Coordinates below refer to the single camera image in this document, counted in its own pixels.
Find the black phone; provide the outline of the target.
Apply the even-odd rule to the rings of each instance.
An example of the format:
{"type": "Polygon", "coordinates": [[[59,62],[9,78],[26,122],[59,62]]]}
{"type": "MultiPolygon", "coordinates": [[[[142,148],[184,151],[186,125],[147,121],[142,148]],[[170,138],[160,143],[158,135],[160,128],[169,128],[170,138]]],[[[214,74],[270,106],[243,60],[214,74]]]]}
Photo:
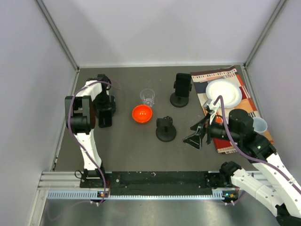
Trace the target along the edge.
{"type": "Polygon", "coordinates": [[[98,126],[100,128],[107,128],[112,126],[112,112],[111,110],[99,111],[98,116],[98,126]]]}
{"type": "Polygon", "coordinates": [[[191,75],[188,73],[177,73],[174,88],[177,97],[189,97],[192,88],[191,75]]]}

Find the black phone stand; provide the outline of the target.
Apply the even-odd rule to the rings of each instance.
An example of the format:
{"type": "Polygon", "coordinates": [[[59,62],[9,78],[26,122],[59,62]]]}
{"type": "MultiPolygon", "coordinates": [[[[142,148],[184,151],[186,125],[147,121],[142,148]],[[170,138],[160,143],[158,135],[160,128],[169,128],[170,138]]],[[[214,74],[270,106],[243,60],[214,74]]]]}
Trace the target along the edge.
{"type": "Polygon", "coordinates": [[[162,142],[171,142],[176,137],[176,128],[173,125],[173,118],[166,116],[156,120],[156,136],[162,142]]]}
{"type": "Polygon", "coordinates": [[[189,96],[192,89],[191,80],[175,81],[175,92],[170,96],[170,103],[178,108],[185,107],[189,102],[189,96]]]}

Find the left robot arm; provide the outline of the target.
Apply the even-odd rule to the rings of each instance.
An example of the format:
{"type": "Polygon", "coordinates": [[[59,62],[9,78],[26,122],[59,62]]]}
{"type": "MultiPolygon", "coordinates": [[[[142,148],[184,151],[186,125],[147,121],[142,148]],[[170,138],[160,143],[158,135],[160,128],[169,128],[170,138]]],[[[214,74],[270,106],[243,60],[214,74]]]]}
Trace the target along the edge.
{"type": "Polygon", "coordinates": [[[84,87],[64,99],[65,123],[72,138],[78,143],[84,160],[81,179],[95,186],[103,186],[107,176],[96,148],[94,130],[112,126],[116,112],[115,97],[109,94],[112,81],[104,74],[89,78],[84,87]]]}

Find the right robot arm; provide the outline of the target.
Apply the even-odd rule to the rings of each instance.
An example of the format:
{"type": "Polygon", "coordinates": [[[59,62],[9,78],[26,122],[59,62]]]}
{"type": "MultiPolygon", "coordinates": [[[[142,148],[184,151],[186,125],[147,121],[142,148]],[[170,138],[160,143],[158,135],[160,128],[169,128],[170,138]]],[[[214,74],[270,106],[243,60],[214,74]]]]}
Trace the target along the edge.
{"type": "Polygon", "coordinates": [[[285,168],[272,143],[263,135],[254,131],[253,118],[242,109],[229,112],[226,126],[210,122],[210,113],[191,127],[193,134],[183,142],[194,148],[202,148],[202,139],[207,143],[213,138],[228,140],[237,151],[261,172],[272,187],[253,178],[237,163],[230,161],[220,168],[220,182],[224,186],[236,186],[243,189],[275,217],[281,226],[299,226],[301,224],[301,187],[293,182],[293,177],[285,168]]]}

